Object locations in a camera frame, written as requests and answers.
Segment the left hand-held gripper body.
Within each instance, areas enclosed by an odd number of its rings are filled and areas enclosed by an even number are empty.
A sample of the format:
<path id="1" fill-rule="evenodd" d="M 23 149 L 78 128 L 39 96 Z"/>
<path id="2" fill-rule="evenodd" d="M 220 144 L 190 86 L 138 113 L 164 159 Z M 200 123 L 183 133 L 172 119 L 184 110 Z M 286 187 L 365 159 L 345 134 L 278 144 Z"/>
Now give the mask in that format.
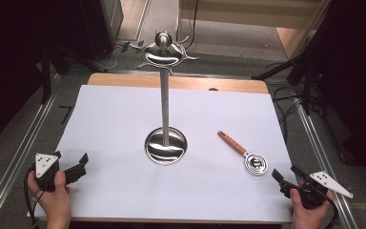
<path id="1" fill-rule="evenodd" d="M 35 155 L 35 192 L 55 191 L 55 176 L 60 170 L 59 159 L 54 155 L 37 153 Z"/>

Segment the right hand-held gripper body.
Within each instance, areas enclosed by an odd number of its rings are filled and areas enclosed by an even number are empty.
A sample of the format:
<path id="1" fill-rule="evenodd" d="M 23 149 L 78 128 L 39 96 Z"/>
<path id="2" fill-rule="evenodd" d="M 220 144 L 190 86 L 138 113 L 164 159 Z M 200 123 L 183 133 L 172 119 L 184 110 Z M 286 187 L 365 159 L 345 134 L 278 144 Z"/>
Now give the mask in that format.
<path id="1" fill-rule="evenodd" d="M 302 205 L 306 209 L 314 209 L 320 206 L 327 197 L 328 190 L 335 190 L 340 194 L 353 198 L 354 194 L 340 185 L 335 179 L 329 177 L 324 171 L 312 174 L 305 174 L 304 184 L 297 186 L 284 179 L 284 185 L 280 186 L 280 192 L 290 198 L 290 190 L 296 189 L 300 196 Z"/>

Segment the egg separator with wooden handle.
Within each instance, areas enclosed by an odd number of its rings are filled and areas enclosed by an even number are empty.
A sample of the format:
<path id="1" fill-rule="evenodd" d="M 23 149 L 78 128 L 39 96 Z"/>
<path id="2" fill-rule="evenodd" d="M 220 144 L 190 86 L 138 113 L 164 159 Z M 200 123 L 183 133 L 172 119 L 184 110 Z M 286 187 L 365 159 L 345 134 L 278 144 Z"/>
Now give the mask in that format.
<path id="1" fill-rule="evenodd" d="M 264 156 L 248 152 L 239 143 L 222 131 L 218 131 L 217 135 L 245 158 L 244 165 L 251 174 L 254 176 L 261 176 L 268 171 L 268 162 Z"/>

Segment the steel utensil stand with hooks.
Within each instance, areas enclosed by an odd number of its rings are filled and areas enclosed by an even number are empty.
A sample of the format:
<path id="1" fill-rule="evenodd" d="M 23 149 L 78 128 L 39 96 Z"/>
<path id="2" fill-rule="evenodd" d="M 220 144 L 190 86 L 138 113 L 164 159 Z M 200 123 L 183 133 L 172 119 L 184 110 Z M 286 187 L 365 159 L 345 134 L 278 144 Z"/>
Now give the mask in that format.
<path id="1" fill-rule="evenodd" d="M 167 31 L 157 31 L 154 40 L 145 46 L 132 45 L 132 48 L 142 51 L 143 62 L 139 68 L 151 66 L 160 70 L 162 126 L 147 135 L 144 150 L 150 161 L 162 166 L 175 164 L 188 149 L 187 138 L 169 123 L 169 78 L 173 68 L 185 60 L 196 60 L 196 57 L 187 55 L 183 46 L 188 39 L 173 41 Z"/>

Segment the person's right hand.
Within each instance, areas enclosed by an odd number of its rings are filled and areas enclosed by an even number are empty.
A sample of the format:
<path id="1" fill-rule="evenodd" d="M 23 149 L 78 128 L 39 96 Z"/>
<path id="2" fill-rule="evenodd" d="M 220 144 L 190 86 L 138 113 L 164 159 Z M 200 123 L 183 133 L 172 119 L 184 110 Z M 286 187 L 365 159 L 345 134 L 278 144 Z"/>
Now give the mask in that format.
<path id="1" fill-rule="evenodd" d="M 306 209 L 302 205 L 301 196 L 296 189 L 290 190 L 292 204 L 289 211 L 292 214 L 292 229 L 319 229 L 321 222 L 328 213 L 331 202 L 325 200 L 315 209 Z"/>

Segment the person's left hand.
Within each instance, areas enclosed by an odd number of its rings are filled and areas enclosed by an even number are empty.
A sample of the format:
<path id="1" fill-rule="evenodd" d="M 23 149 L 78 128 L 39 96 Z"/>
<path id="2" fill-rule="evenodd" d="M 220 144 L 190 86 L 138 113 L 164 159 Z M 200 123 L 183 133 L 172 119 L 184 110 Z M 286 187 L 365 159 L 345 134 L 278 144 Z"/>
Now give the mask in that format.
<path id="1" fill-rule="evenodd" d="M 35 172 L 28 176 L 28 187 L 38 198 L 38 203 L 47 216 L 47 229 L 69 229 L 71 224 L 71 189 L 66 186 L 63 171 L 57 171 L 54 176 L 54 188 L 51 193 L 44 193 L 38 186 Z"/>

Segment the black tripod stand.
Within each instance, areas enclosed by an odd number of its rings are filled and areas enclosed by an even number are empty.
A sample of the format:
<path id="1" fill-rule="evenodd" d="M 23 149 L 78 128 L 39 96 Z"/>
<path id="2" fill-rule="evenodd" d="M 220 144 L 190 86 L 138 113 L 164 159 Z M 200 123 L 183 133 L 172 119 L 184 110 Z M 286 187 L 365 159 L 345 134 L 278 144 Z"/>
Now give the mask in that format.
<path id="1" fill-rule="evenodd" d="M 336 14 L 344 5 L 344 0 L 328 0 L 329 6 L 325 18 L 317 28 L 315 35 L 309 40 L 306 48 L 296 57 L 280 64 L 279 66 L 259 75 L 252 76 L 252 80 L 265 80 L 290 67 L 292 70 L 287 77 L 290 85 L 297 85 L 304 78 L 303 91 L 301 93 L 301 107 L 309 114 L 310 93 L 313 79 L 317 76 L 317 59 L 326 46 L 330 32 L 334 27 Z"/>
<path id="2" fill-rule="evenodd" d="M 94 73 L 106 72 L 104 68 L 93 65 L 86 58 L 83 58 L 77 52 L 65 47 L 64 45 L 57 43 L 47 43 L 43 46 L 41 51 L 41 67 L 43 75 L 42 104 L 47 103 L 49 97 L 52 95 L 51 66 L 54 66 L 56 71 L 61 74 L 68 74 L 71 70 L 69 63 L 66 60 L 66 56 L 76 60 L 78 63 L 82 64 Z"/>

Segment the black curtain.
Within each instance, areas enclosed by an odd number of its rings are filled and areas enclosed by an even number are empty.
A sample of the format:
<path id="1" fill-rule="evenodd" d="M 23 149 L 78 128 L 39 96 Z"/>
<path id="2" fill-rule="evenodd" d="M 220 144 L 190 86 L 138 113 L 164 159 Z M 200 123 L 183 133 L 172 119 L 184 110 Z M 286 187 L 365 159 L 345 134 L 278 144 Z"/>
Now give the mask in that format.
<path id="1" fill-rule="evenodd" d="M 318 86 L 349 161 L 366 167 L 366 0 L 332 0 L 319 30 Z"/>
<path id="2" fill-rule="evenodd" d="M 42 86 L 41 51 L 71 0 L 0 0 L 0 134 Z"/>

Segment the dark cabinet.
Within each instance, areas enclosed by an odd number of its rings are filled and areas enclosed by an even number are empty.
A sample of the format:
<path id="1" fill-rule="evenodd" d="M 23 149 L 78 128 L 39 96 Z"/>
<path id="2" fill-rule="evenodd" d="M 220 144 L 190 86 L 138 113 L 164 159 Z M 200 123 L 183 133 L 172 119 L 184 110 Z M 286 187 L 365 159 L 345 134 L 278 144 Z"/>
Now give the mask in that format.
<path id="1" fill-rule="evenodd" d="M 121 1 L 79 0 L 79 2 L 87 57 L 99 60 L 111 52 L 115 45 L 124 19 Z"/>

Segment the light wooden furniture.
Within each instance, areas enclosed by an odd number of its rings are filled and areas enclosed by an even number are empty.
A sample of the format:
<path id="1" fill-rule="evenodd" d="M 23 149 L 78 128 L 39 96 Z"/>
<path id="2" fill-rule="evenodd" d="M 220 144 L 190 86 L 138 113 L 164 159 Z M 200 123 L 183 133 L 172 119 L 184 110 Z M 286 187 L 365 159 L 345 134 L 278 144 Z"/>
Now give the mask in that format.
<path id="1" fill-rule="evenodd" d="M 177 37 L 182 37 L 182 20 L 196 18 L 234 24 L 276 28 L 288 58 L 302 50 L 309 33 L 326 16 L 332 0 L 179 0 Z"/>

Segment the metal floor rail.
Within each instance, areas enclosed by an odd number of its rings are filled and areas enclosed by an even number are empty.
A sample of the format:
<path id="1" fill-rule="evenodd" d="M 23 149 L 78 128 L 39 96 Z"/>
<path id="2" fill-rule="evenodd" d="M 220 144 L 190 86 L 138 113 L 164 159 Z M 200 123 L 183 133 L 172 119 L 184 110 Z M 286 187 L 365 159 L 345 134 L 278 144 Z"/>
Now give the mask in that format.
<path id="1" fill-rule="evenodd" d="M 39 106 L 39 109 L 34 116 L 28 130 L 26 131 L 20 145 L 17 147 L 14 156 L 12 157 L 8 168 L 0 179 L 0 209 L 2 208 L 10 189 L 15 182 L 20 170 L 29 154 L 31 146 L 36 139 L 47 115 L 51 110 L 53 101 L 56 98 L 58 88 L 63 82 L 63 76 L 56 74 L 51 82 L 51 95 L 44 104 Z"/>
<path id="2" fill-rule="evenodd" d="M 298 104 L 297 112 L 312 145 L 319 168 L 329 177 L 336 179 L 333 166 L 331 165 L 323 144 L 317 134 L 312 118 L 304 111 L 301 106 L 301 102 L 302 100 L 300 98 L 295 99 L 295 103 Z M 339 214 L 339 222 L 343 226 L 343 229 L 359 229 L 356 224 L 356 219 L 354 218 L 351 205 L 348 202 L 349 198 L 335 190 L 333 190 L 332 193 L 334 195 L 334 203 Z"/>

